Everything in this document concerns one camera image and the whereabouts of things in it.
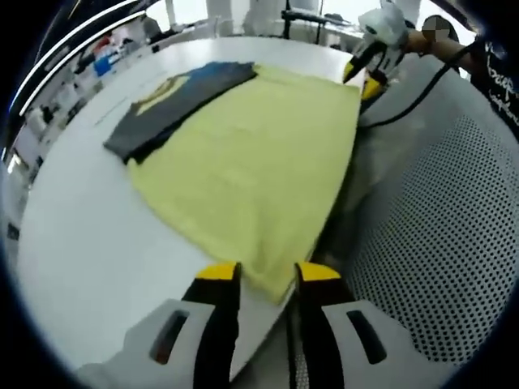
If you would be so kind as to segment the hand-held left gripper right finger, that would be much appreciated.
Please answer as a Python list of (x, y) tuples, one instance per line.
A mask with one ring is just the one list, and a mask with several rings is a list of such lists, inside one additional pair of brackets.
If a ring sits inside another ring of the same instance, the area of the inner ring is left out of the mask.
[(337, 271), (302, 262), (294, 272), (311, 388), (440, 388), (448, 380), (448, 363), (421, 354), (373, 303), (355, 301)]

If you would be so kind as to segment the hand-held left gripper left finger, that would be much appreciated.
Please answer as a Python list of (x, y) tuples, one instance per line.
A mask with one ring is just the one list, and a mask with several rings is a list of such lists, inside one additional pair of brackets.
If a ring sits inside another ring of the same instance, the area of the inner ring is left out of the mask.
[(238, 338), (240, 263), (200, 271), (131, 327), (122, 349), (76, 371), (82, 388), (227, 388)]

